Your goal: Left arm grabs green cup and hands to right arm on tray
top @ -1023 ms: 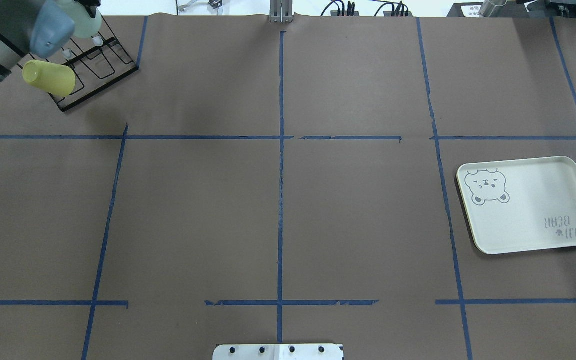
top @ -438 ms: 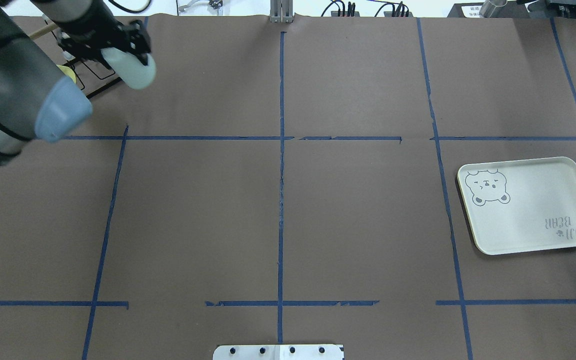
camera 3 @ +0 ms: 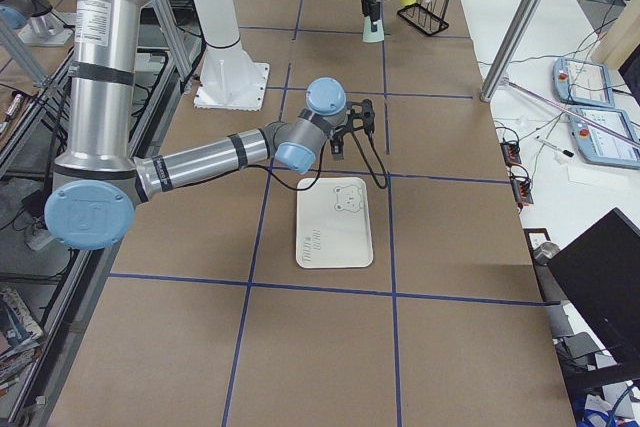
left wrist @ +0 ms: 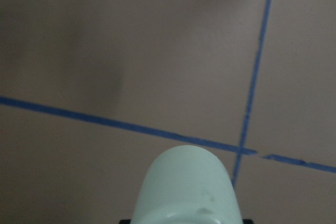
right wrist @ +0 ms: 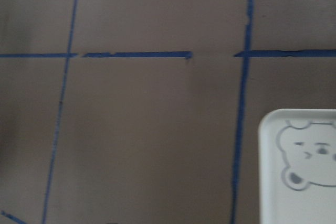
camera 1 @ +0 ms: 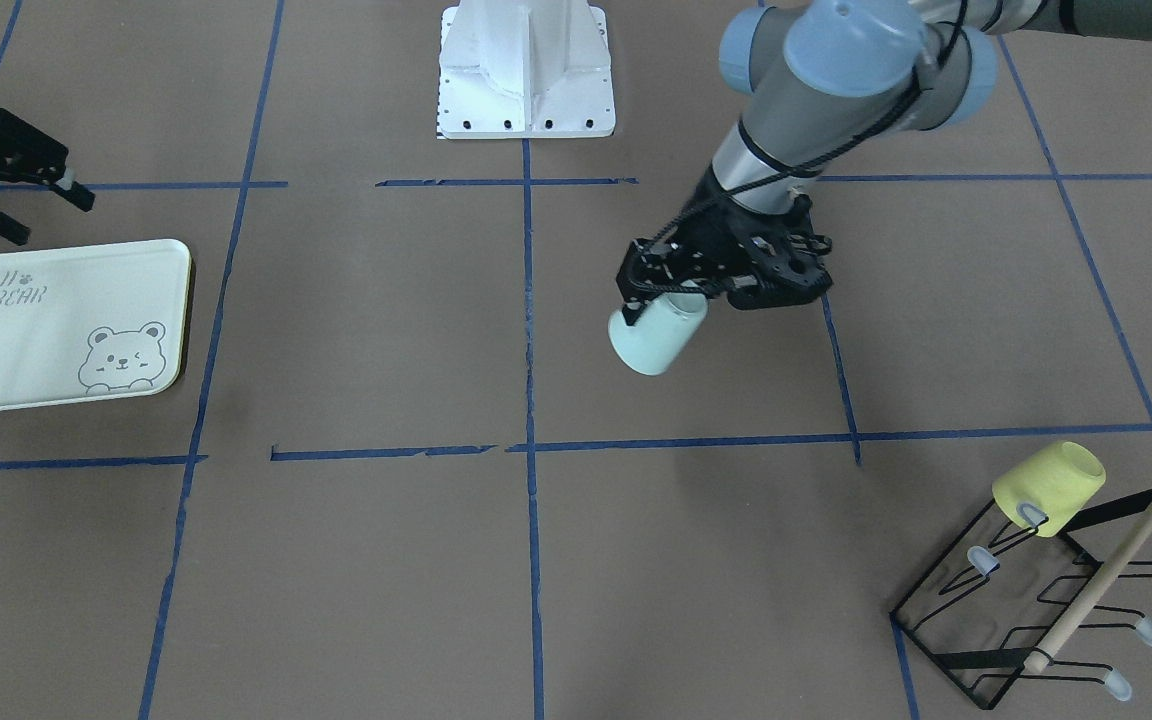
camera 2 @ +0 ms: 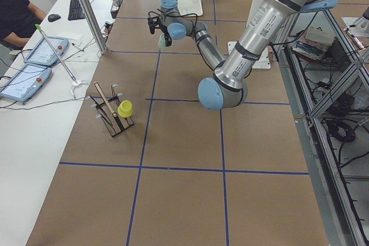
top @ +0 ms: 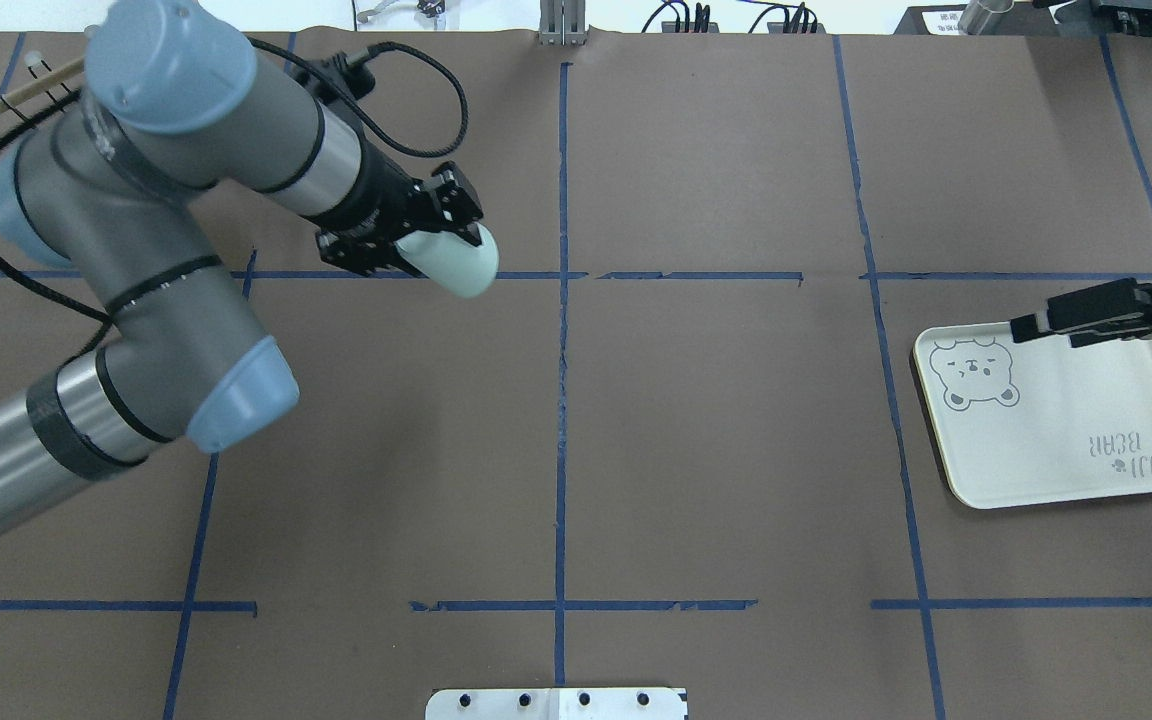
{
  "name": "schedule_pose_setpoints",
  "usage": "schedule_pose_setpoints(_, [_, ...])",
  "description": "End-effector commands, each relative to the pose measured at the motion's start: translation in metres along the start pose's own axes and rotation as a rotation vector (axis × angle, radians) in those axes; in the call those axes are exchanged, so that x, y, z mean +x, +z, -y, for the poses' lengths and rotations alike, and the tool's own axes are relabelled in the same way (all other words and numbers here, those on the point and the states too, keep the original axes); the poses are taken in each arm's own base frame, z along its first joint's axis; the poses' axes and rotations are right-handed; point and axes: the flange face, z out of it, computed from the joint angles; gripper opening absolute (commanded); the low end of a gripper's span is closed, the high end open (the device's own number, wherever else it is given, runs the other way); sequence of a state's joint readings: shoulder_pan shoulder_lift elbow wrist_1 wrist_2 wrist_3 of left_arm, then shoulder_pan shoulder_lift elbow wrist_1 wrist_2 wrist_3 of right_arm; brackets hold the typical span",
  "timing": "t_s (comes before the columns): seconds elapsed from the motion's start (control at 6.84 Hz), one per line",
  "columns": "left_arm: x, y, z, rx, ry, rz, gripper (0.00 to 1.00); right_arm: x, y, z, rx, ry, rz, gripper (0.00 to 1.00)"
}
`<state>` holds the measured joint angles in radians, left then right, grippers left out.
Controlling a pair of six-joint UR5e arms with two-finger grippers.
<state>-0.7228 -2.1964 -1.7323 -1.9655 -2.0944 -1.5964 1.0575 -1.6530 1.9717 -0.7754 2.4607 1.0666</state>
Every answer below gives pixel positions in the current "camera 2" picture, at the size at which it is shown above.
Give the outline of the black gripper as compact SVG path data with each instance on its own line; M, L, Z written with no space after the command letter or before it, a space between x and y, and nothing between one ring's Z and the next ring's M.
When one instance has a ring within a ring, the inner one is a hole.
M168 33L165 21L160 16L156 16L154 17L154 24L155 29L161 30L164 35L164 46L170 47L172 45L172 39L170 37L170 34Z

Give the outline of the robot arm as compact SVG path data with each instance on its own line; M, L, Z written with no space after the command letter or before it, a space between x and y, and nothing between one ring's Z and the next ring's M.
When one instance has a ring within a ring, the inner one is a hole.
M220 52L204 23L180 15L178 0L161 0L159 14L149 17L148 25L151 33L162 31L160 40L167 47L186 36L194 40L213 71L198 85L199 101L209 110L220 110L245 100L246 75L290 15L329 10L337 4L338 0L262 0L228 56Z

